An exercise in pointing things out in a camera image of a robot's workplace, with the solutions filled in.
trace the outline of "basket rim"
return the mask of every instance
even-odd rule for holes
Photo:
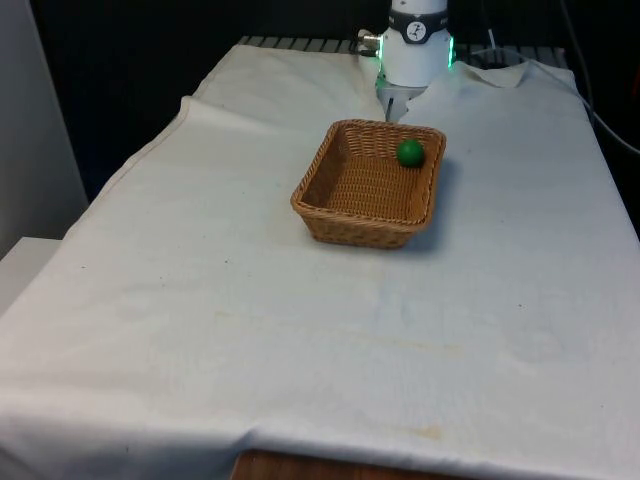
[[[431,166],[431,181],[427,187],[427,198],[425,200],[424,212],[422,216],[418,220],[401,220],[401,219],[390,219],[390,218],[380,218],[380,217],[371,217],[366,215],[358,215],[354,213],[342,212],[340,210],[333,210],[329,208],[321,208],[315,207],[313,205],[309,205],[302,201],[304,194],[307,192],[308,187],[311,185],[311,181],[314,179],[316,173],[319,170],[320,164],[324,159],[324,152],[326,151],[329,144],[333,141],[338,130],[344,126],[348,125],[356,125],[356,126],[379,126],[386,129],[398,129],[404,131],[420,131],[433,134],[438,142],[438,151],[436,153],[436,158]],[[333,222],[345,223],[349,225],[354,225],[358,223],[366,224],[371,227],[383,227],[383,228],[392,228],[395,231],[403,232],[403,233],[411,233],[417,232],[425,229],[431,219],[431,214],[433,208],[435,206],[435,190],[436,190],[436,182],[438,177],[438,171],[440,169],[440,165],[442,163],[444,152],[447,145],[447,137],[446,135],[431,127],[418,127],[412,125],[402,125],[402,124],[393,124],[388,122],[380,122],[375,120],[340,120],[335,122],[329,128],[322,145],[318,149],[311,166],[307,170],[307,173],[303,177],[302,181],[293,192],[291,196],[291,205],[293,209],[302,217],[319,219],[319,220],[331,220]]]

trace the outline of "black background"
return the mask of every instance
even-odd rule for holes
[[[387,0],[32,0],[71,141],[90,198],[176,115],[245,34],[344,39],[381,32]],[[595,89],[596,110],[638,143],[640,2],[569,0]],[[461,43],[486,43],[479,0],[449,0]],[[557,0],[486,0],[503,44],[565,46],[579,73]],[[598,137],[640,231],[640,159]]]

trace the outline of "stain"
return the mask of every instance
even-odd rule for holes
[[[234,320],[236,322],[245,321],[247,323],[259,323],[262,328],[264,328],[265,326],[275,326],[277,328],[287,328],[288,326],[291,326],[296,330],[299,330],[301,328],[299,324],[293,324],[291,322],[275,321],[266,317],[240,316],[220,310],[216,311],[214,313],[214,316],[218,320]],[[345,330],[341,328],[331,328],[324,326],[311,327],[309,325],[305,325],[302,328],[304,328],[304,330],[306,330],[307,332],[314,332],[324,335],[338,335],[343,338],[351,338],[353,340],[370,343],[372,345],[393,346],[412,350],[421,350],[424,352],[431,352],[435,354],[444,353],[451,356],[460,356],[464,351],[463,347],[460,345],[435,345],[424,342],[413,342],[401,338],[381,337],[358,330]]]
[[[436,442],[441,441],[444,438],[444,432],[442,428],[437,425],[431,425],[426,428],[398,428],[398,431],[410,433],[416,437],[426,438],[428,440],[434,440]]]

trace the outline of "white wall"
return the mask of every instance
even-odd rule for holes
[[[59,238],[86,197],[28,0],[0,0],[0,258]]]

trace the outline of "green light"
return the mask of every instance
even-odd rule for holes
[[[453,68],[453,62],[456,60],[456,40],[451,35],[451,41],[449,42],[449,70]]]

